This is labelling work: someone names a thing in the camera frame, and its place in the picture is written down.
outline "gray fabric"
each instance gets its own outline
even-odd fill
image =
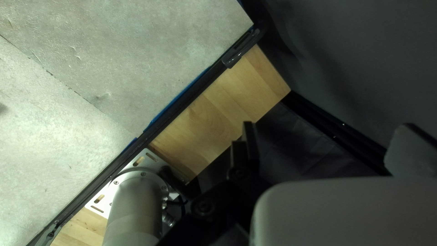
[[[405,122],[437,137],[436,1],[264,1],[295,92],[384,147]]]
[[[250,245],[434,246],[436,193],[434,179],[283,183],[258,199]]]
[[[437,178],[437,144],[420,129],[399,126],[384,157],[387,169],[395,177]]]
[[[256,126],[260,174],[272,184],[376,175],[282,103],[272,108]]]

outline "wooden block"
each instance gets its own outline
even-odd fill
[[[108,220],[82,208],[67,222],[51,246],[101,246]]]
[[[227,69],[150,144],[155,154],[194,178],[290,88],[258,46]]]

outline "bolt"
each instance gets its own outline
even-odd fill
[[[250,175],[249,170],[247,170],[246,168],[239,168],[239,167],[234,168],[230,173],[230,176],[236,180],[247,179],[249,175]]]
[[[208,216],[215,209],[214,202],[211,199],[204,198],[194,205],[194,211],[200,216]]]

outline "cable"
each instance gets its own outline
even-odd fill
[[[184,203],[184,200],[182,199],[182,196],[178,196],[177,199],[183,204],[180,207],[180,217],[182,218],[186,214],[186,212],[185,212],[185,204],[188,202],[188,200]]]

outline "gray concrete surface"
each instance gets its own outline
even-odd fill
[[[0,38],[0,245],[40,232],[133,135]]]
[[[236,0],[0,4],[0,35],[135,135],[251,25]]]
[[[1,0],[0,245],[27,244],[251,24],[235,0]]]

